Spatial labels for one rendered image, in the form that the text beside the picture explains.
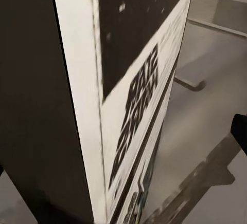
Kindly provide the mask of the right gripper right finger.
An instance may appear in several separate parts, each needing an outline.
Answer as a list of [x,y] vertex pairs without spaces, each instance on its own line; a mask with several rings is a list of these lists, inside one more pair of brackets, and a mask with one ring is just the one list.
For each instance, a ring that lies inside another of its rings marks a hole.
[[235,114],[231,133],[247,155],[247,116]]

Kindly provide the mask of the poster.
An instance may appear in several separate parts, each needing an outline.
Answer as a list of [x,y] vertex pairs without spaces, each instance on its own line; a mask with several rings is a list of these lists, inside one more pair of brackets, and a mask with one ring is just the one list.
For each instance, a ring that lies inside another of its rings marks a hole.
[[0,0],[0,164],[38,224],[113,224],[191,0]]

